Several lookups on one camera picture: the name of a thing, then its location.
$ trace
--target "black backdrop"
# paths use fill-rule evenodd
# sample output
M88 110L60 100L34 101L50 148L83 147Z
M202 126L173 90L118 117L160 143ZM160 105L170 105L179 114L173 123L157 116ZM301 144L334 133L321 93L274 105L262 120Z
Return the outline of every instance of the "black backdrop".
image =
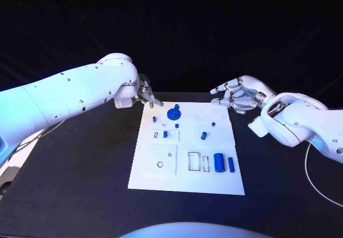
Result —
M0 24L0 90L122 52L155 91L207 92L249 74L341 107L343 19L328 2L3 0Z

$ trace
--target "robotic hand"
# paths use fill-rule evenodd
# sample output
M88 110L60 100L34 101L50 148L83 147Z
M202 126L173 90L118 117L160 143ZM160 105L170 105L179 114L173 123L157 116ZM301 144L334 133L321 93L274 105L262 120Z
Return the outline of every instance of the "robotic hand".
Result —
M114 99L117 108L137 101L163 106L131 58L108 54L96 63L0 92L0 167L21 141L37 131Z
M328 110L300 93L277 94L248 75L219 85L210 94L222 91L223 99L213 99L213 104L232 107L239 114L261 108L261 116L248 125L259 137L269 133L289 147L307 140L324 156L343 163L343 110Z

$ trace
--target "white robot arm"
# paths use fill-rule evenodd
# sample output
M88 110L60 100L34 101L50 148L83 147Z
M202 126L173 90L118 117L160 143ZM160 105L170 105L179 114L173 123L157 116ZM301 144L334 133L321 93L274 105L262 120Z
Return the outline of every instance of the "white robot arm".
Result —
M343 110L328 110L300 93L277 94L248 75L217 86L210 94L222 91L225 97L213 99L213 104L233 107L240 114L255 107L262 109L248 125L259 137L269 133L289 147L307 140L324 156L343 163Z
M108 54L96 63L0 92L0 167L20 142L37 131L114 98L115 107L135 101L163 106L131 58Z

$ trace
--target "black table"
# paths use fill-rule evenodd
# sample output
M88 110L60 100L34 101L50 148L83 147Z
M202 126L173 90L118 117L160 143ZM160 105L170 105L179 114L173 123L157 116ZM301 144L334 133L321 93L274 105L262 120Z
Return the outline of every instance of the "black table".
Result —
M209 93L155 93L161 101L209 102ZM304 173L307 142L258 138L229 110L245 196L127 189L142 105L112 101L70 118L39 140L0 202L0 234L104 238L170 222L229 225L272 237L341 237L343 208L314 191ZM317 188L343 203L343 164L308 154Z

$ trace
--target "small blue part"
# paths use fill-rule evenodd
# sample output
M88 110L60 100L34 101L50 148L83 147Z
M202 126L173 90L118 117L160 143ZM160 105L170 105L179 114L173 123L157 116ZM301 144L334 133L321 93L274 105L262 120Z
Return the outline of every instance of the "small blue part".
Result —
M223 154L220 153L215 154L215 170L217 173L225 172Z
M174 105L174 108L171 108L167 111L167 117L170 120L177 120L180 118L180 110L179 110L179 104Z
M233 161L232 158L229 157L229 167L230 167L230 172L235 172L235 167L233 167Z
M202 140L204 140L204 139L206 139L206 135L207 135L207 133L206 133L206 132L203 132L203 133L202 133Z

